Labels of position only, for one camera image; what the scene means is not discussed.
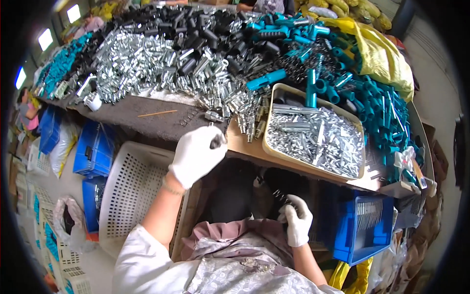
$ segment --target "window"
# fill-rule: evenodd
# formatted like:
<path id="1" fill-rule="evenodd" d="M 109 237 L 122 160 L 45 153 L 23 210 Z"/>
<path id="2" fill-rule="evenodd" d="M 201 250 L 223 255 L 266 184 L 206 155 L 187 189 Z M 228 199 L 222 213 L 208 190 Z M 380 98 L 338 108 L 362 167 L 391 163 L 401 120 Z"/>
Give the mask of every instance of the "window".
<path id="1" fill-rule="evenodd" d="M 52 44 L 52 35 L 51 30 L 47 29 L 42 33 L 42 35 L 38 39 L 39 45 L 41 45 L 42 51 L 45 51 L 49 45 Z"/>
<path id="2" fill-rule="evenodd" d="M 18 73 L 18 77 L 16 78 L 16 88 L 19 90 L 26 79 L 26 73 L 24 73 L 23 67 L 20 68 L 20 72 Z"/>
<path id="3" fill-rule="evenodd" d="M 79 19 L 81 15 L 80 8 L 78 8 L 78 4 L 75 4 L 74 6 L 72 6 L 72 8 L 67 10 L 67 15 L 69 16 L 70 23 L 73 23 L 74 21 Z"/>

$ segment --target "workbench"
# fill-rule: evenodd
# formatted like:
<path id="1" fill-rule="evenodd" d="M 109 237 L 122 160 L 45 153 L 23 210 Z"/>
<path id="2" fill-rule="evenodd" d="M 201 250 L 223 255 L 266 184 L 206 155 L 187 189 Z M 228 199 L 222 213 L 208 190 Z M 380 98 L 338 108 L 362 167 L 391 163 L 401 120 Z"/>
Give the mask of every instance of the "workbench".
<path id="1" fill-rule="evenodd" d="M 204 111 L 201 108 L 180 103 L 128 95 L 125 99 L 122 99 L 115 105 L 104 103 L 98 111 L 93 112 L 87 106 L 83 105 L 83 103 L 78 105 L 71 103 L 74 98 L 74 96 L 69 96 L 62 100 L 48 100 L 45 98 L 42 98 L 42 100 L 48 104 L 56 105 L 67 110 L 77 111 L 84 117 L 95 121 L 130 128 L 146 137 L 144 143 L 160 148 L 164 148 L 161 145 L 162 141 L 173 143 L 170 145 L 176 146 L 176 143 L 182 135 L 197 129 L 198 127 L 207 126 L 209 124 L 209 121 L 204 118 Z M 138 115 L 142 114 L 169 110 L 177 110 L 177 112 L 141 118 L 138 117 Z M 426 177 L 434 179 L 429 145 L 413 103 L 408 104 L 408 110 L 412 132 L 422 138 L 426 149 L 426 166 L 423 173 Z M 187 126 L 182 126 L 180 124 L 180 120 L 187 116 L 188 112 L 191 111 L 197 111 L 199 114 L 192 118 Z M 240 133 L 234 119 L 232 119 L 230 123 L 226 121 L 224 123 L 214 123 L 214 125 L 219 127 L 227 135 L 228 157 L 238 157 L 252 161 L 260 166 L 280 167 L 305 175 L 309 178 L 323 179 L 333 183 L 347 183 L 352 186 L 373 191 L 378 190 L 381 186 L 380 178 L 383 169 L 380 164 L 376 163 L 373 158 L 374 155 L 368 154 L 368 152 L 366 152 L 366 168 L 364 176 L 358 180 L 344 182 L 319 170 L 312 170 L 305 166 L 268 155 L 264 152 L 261 146 L 262 139 L 253 140 L 253 143 L 251 144 L 247 143 L 246 136 Z"/>

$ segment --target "wooden stick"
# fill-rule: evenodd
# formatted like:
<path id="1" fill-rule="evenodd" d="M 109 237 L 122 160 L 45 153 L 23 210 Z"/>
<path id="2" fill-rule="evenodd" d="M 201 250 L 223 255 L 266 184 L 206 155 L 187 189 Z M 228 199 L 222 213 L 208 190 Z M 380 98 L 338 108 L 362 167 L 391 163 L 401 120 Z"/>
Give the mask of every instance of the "wooden stick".
<path id="1" fill-rule="evenodd" d="M 155 113 L 149 113 L 149 114 L 141 114 L 141 115 L 138 115 L 137 117 L 142 118 L 144 116 L 158 115 L 158 114 L 170 113 L 170 112 L 177 112 L 177 110 L 168 110 L 168 111 L 161 111 L 161 112 L 155 112 Z"/>

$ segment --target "bracelet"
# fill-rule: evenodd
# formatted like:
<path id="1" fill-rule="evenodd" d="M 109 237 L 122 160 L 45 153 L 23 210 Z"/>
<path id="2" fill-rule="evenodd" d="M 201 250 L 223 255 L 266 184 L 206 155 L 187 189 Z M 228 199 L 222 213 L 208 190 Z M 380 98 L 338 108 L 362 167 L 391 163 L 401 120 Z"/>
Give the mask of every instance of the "bracelet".
<path id="1" fill-rule="evenodd" d="M 167 190 L 167 191 L 170 192 L 171 194 L 177 195 L 177 196 L 184 196 L 184 194 L 186 193 L 186 190 L 184 190 L 183 192 L 178 192 L 178 191 L 176 191 L 175 189 L 173 189 L 172 187 L 170 187 L 170 186 L 166 183 L 166 176 L 164 176 L 163 179 L 162 179 L 162 188 L 165 188 L 165 190 Z"/>

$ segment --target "gloved hand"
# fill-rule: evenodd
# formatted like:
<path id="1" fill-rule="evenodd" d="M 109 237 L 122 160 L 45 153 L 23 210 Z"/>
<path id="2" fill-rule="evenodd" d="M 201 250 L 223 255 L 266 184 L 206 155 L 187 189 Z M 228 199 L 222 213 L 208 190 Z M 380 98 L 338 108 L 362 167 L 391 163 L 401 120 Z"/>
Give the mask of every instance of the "gloved hand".
<path id="1" fill-rule="evenodd" d="M 308 209 L 306 202 L 295 195 L 287 195 L 287 198 L 297 208 L 292 205 L 284 205 L 279 209 L 281 215 L 278 221 L 287 222 L 287 244 L 290 247 L 299 247 L 308 242 L 308 232 L 312 225 L 313 215 Z"/>
<path id="2" fill-rule="evenodd" d="M 216 135 L 223 138 L 220 147 L 210 149 Z M 178 141 L 173 163 L 168 169 L 184 189 L 208 174 L 225 156 L 227 141 L 221 130 L 215 126 L 200 127 L 189 132 Z"/>

